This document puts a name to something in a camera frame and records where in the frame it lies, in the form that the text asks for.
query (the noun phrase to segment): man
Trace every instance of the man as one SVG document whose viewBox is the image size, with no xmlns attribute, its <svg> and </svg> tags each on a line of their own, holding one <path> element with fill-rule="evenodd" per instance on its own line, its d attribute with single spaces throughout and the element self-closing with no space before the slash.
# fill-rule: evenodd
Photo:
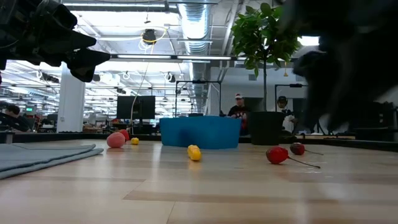
<svg viewBox="0 0 398 224">
<path fill-rule="evenodd" d="M 235 101 L 236 105 L 229 110 L 228 116 L 236 119 L 241 119 L 241 135 L 247 135 L 248 122 L 246 113 L 249 112 L 249 109 L 245 107 L 243 97 L 239 93 L 235 95 Z"/>
<path fill-rule="evenodd" d="M 291 112 L 291 110 L 289 110 L 287 107 L 286 96 L 278 97 L 277 106 L 277 112 L 282 112 L 283 114 L 285 114 L 285 119 L 282 124 L 283 127 L 286 131 L 292 132 L 294 129 L 294 124 L 297 122 L 297 119 L 295 119 L 293 112 Z"/>
<path fill-rule="evenodd" d="M 6 114 L 7 115 L 9 115 L 9 116 L 12 116 L 12 117 L 14 117 L 14 118 L 17 118 L 18 120 L 20 120 L 20 121 L 22 121 L 23 123 L 25 123 L 26 125 L 29 125 L 29 122 L 23 117 L 23 116 L 19 116 L 19 112 L 20 112 L 21 110 L 19 109 L 19 107 L 18 106 L 16 106 L 16 105 L 9 105 L 9 106 L 7 106 L 7 108 L 6 108 Z M 21 131 L 19 131 L 19 130 L 16 130 L 16 129 L 12 129 L 14 132 L 21 132 Z"/>
</svg>

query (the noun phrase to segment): gray mat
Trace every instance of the gray mat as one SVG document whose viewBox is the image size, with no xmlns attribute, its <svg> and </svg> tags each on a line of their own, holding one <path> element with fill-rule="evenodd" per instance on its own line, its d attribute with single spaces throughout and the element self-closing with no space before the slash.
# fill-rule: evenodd
<svg viewBox="0 0 398 224">
<path fill-rule="evenodd" d="M 28 144 L 0 144 L 0 179 L 83 159 L 103 152 L 95 145 L 41 147 Z"/>
</svg>

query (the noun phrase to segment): wooden floor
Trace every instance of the wooden floor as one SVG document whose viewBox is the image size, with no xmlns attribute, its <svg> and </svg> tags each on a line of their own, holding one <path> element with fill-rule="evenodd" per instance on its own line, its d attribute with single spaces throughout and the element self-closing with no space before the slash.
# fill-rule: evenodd
<svg viewBox="0 0 398 224">
<path fill-rule="evenodd" d="M 82 140 L 37 143 L 92 144 Z M 202 151 L 140 142 L 0 180 L 1 224 L 398 223 L 398 154 L 307 145 L 271 165 L 266 147 Z"/>
</svg>

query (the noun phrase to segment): red ball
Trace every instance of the red ball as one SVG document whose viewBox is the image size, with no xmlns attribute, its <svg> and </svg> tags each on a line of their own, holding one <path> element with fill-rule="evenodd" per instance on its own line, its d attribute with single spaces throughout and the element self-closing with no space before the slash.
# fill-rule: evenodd
<svg viewBox="0 0 398 224">
<path fill-rule="evenodd" d="M 305 146 L 299 142 L 296 142 L 290 145 L 290 150 L 293 152 L 293 154 L 301 156 L 305 152 Z"/>
<path fill-rule="evenodd" d="M 106 138 L 109 147 L 122 147 L 126 143 L 124 135 L 121 133 L 113 133 Z"/>
<path fill-rule="evenodd" d="M 289 157 L 289 152 L 280 146 L 273 146 L 266 152 L 267 159 L 272 164 L 280 164 Z"/>
<path fill-rule="evenodd" d="M 130 135 L 125 129 L 120 130 L 119 133 L 121 133 L 124 136 L 126 141 L 130 140 Z"/>
</svg>

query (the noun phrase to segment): ceiling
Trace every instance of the ceiling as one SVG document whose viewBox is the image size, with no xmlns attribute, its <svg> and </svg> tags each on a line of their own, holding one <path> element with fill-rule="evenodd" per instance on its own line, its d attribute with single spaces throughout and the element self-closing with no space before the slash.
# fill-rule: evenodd
<svg viewBox="0 0 398 224">
<path fill-rule="evenodd" d="M 183 55 L 187 54 L 185 43 L 187 38 L 181 26 L 181 18 L 173 13 L 176 8 L 169 1 L 170 12 L 153 12 L 158 7 L 163 7 L 163 1 L 145 1 L 135 3 L 134 7 L 116 7 L 126 1 L 69 1 L 63 3 L 72 10 L 78 18 L 77 32 L 95 37 L 98 41 L 92 49 L 111 54 L 155 54 L 155 55 Z M 247 3 L 258 8 L 263 1 L 207 1 L 217 2 L 210 4 L 210 34 L 206 38 L 209 44 L 207 54 L 222 55 L 224 42 L 228 43 L 230 36 L 226 36 L 229 21 L 234 20 L 234 8 L 240 12 Z M 155 45 L 148 46 L 142 43 L 141 34 L 146 29 L 154 29 L 158 41 Z M 305 39 L 306 45 L 314 45 L 317 40 Z M 308 50 L 304 47 L 298 54 Z M 217 80 L 219 68 L 208 70 L 209 78 Z M 40 66 L 32 65 L 22 61 L 8 61 L 7 69 L 2 71 L 2 87 L 0 88 L 0 100 L 20 105 L 23 110 L 26 105 L 38 105 L 42 114 L 57 112 L 59 102 L 60 85 L 58 83 L 46 82 L 40 76 L 48 74 L 62 81 L 62 69 L 51 67 L 45 63 Z M 170 83 L 168 74 L 174 75 L 176 80 L 192 80 L 192 63 L 190 62 L 132 62 L 132 61 L 109 61 L 96 68 L 97 75 L 101 81 L 86 84 L 85 114 L 103 113 L 111 116 L 116 115 L 116 88 L 126 91 L 126 95 L 155 95 L 157 96 L 157 113 L 160 116 L 172 116 L 175 102 L 175 83 Z M 224 83 L 246 83 L 248 85 L 262 85 L 260 80 L 256 82 L 246 81 L 247 76 L 242 73 L 252 73 L 243 68 L 229 68 L 226 72 Z M 280 79 L 284 70 L 269 72 L 269 78 Z M 186 114 L 191 112 L 191 103 L 194 104 L 193 111 L 201 112 L 202 106 L 197 105 L 197 86 L 185 85 L 178 96 L 178 112 Z M 202 96 L 206 96 L 206 87 L 201 87 Z"/>
</svg>

